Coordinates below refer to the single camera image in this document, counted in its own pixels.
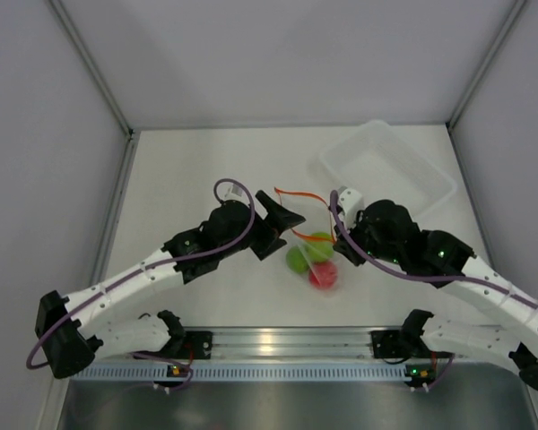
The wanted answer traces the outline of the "green fake lime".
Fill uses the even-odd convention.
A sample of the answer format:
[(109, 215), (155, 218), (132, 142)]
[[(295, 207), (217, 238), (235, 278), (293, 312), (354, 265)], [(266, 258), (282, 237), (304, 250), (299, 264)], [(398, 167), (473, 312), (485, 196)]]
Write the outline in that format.
[(298, 246), (291, 247), (285, 256), (285, 259), (288, 268), (297, 274), (303, 274), (309, 270), (307, 257)]

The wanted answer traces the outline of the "green fake apple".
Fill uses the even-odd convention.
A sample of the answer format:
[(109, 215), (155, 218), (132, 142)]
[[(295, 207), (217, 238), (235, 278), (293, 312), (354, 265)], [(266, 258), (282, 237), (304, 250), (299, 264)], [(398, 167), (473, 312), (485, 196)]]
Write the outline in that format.
[(304, 249), (313, 263), (326, 262), (334, 255), (333, 243), (329, 233), (315, 232), (310, 235), (310, 240), (305, 242)]

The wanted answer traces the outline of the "clear zip top bag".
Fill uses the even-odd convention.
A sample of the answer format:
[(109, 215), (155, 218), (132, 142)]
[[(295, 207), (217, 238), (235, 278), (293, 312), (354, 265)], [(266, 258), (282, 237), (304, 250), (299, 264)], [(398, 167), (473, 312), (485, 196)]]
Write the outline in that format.
[(322, 296), (331, 296), (342, 284), (342, 262), (334, 252), (336, 235), (325, 197), (309, 191), (275, 187), (278, 203), (305, 220), (291, 228), (284, 263), (298, 281)]

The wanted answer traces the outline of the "red fake tomato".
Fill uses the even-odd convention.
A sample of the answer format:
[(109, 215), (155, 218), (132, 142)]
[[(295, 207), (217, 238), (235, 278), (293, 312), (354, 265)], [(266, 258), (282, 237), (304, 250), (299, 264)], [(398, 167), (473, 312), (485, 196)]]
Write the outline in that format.
[(319, 290), (330, 290), (338, 280), (338, 269), (333, 262), (314, 264), (308, 272), (310, 285)]

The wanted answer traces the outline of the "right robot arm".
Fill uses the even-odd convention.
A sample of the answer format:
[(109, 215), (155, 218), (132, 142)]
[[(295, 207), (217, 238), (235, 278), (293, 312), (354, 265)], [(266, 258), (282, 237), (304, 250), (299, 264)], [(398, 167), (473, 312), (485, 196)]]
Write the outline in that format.
[(538, 391), (538, 300), (493, 270), (466, 243), (445, 231), (418, 227), (390, 200), (365, 205), (357, 192), (330, 194), (334, 250), (355, 266), (368, 262), (401, 280), (429, 284), (473, 306), (495, 328), (453, 322), (412, 310), (399, 330), (412, 357), (445, 353), (504, 368)]

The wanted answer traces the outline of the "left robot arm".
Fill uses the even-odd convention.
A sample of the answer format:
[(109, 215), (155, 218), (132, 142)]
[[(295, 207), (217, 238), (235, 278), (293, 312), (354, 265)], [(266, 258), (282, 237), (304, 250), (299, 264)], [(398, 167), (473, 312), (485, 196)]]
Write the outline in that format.
[(179, 288), (218, 269), (222, 260), (251, 250), (260, 261), (283, 248), (282, 234), (305, 222), (259, 191), (248, 202), (222, 201), (198, 227), (180, 232), (140, 263), (68, 295), (56, 290), (39, 301), (35, 333), (45, 366), (57, 379), (79, 374), (94, 361), (148, 353), (176, 357), (186, 332), (168, 310), (121, 321), (124, 312), (169, 288)]

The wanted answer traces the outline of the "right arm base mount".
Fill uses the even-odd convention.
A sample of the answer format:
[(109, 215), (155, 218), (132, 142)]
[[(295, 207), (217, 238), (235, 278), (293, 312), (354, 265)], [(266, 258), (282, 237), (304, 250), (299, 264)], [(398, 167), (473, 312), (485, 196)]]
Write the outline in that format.
[(432, 352), (419, 336), (400, 330), (380, 330), (370, 333), (373, 357), (378, 359), (431, 358)]

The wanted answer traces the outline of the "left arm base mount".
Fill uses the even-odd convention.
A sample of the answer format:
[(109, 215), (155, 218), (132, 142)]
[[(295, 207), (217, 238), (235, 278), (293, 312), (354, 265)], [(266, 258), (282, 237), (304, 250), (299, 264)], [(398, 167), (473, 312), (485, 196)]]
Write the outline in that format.
[(211, 331), (190, 330), (183, 337), (172, 337), (159, 351), (161, 357), (174, 360), (196, 359), (209, 360), (213, 349), (213, 333)]

